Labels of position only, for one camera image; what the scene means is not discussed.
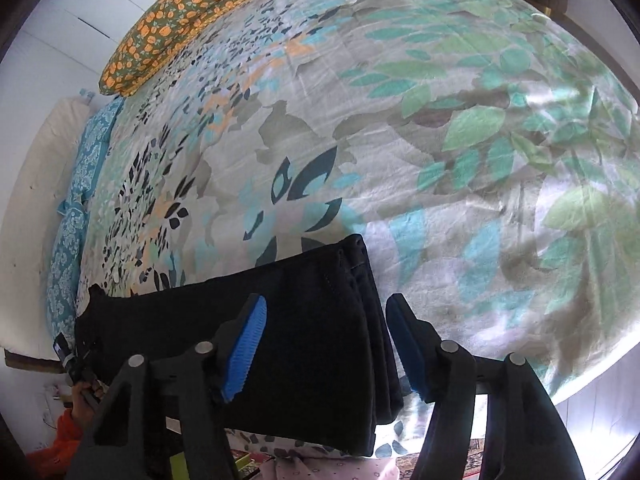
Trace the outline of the person's left hand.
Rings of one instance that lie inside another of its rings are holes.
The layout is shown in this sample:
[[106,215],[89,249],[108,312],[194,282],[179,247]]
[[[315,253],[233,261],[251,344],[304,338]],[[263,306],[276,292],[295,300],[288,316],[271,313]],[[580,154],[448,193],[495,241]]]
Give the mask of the person's left hand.
[[96,410],[87,401],[90,393],[101,399],[104,388],[100,382],[78,382],[72,387],[72,419],[81,430],[89,428],[96,414]]

